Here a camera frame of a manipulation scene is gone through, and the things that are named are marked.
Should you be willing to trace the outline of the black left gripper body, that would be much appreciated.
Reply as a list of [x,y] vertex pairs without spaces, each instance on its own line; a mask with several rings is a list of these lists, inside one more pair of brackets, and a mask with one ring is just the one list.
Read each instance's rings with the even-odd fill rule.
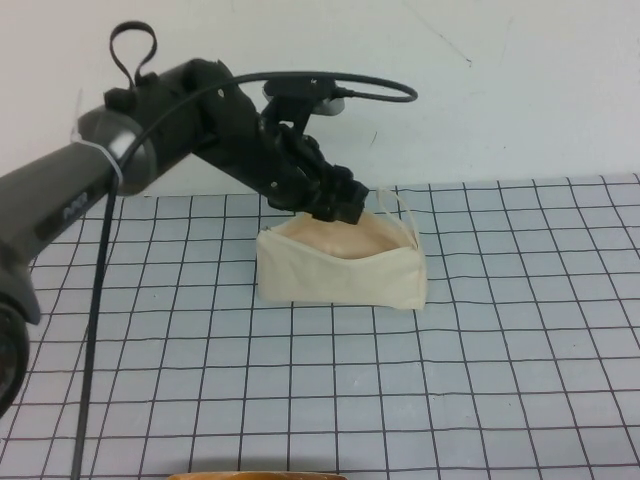
[[335,199],[343,181],[356,180],[349,168],[329,163],[314,138],[283,123],[262,116],[259,138],[266,148],[259,194],[276,209],[308,213],[315,201]]

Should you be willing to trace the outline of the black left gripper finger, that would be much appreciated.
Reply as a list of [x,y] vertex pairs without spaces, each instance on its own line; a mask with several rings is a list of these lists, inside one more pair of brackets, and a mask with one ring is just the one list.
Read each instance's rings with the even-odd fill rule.
[[356,223],[356,204],[352,201],[321,198],[308,208],[308,213],[323,222]]
[[348,179],[337,188],[335,197],[335,220],[355,225],[364,210],[369,189],[362,183]]

